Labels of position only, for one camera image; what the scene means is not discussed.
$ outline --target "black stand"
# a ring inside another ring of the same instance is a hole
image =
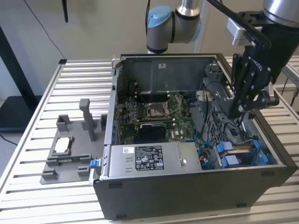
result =
[[[24,132],[41,97],[35,97],[0,26],[0,57],[21,96],[8,97],[0,107],[0,132]]]

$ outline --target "power supply label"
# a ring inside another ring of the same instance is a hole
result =
[[[162,146],[135,147],[137,171],[164,169]]]

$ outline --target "sticker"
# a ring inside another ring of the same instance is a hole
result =
[[[124,147],[122,153],[134,153],[134,147]]]
[[[135,161],[137,171],[164,169],[162,146],[135,147]]]
[[[159,69],[165,69],[166,68],[166,64],[165,63],[158,64],[158,68]]]

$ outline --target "metal rail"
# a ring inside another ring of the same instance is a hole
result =
[[[80,223],[106,224],[89,182],[51,185],[39,183],[56,132],[59,114],[83,120],[81,98],[90,98],[94,118],[106,113],[111,86],[110,61],[68,61],[59,66],[35,112],[5,175],[0,179],[0,224]],[[299,117],[281,99],[280,105],[262,114],[299,166]],[[137,219],[123,223],[288,223],[299,220],[299,171],[282,187],[267,190],[250,210],[225,210],[168,217]]]
[[[289,63],[282,69],[282,72],[299,87],[299,56],[293,56]]]

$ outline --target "gray wall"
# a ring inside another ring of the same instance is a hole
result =
[[[121,53],[145,53],[147,0],[69,0],[64,22],[61,0],[27,0],[68,59],[110,59]],[[179,0],[152,0],[151,7]],[[2,26],[35,94],[43,94],[61,55],[22,0],[0,0]],[[194,44],[169,46],[169,52],[193,52]],[[10,77],[1,75],[0,97],[19,95]]]

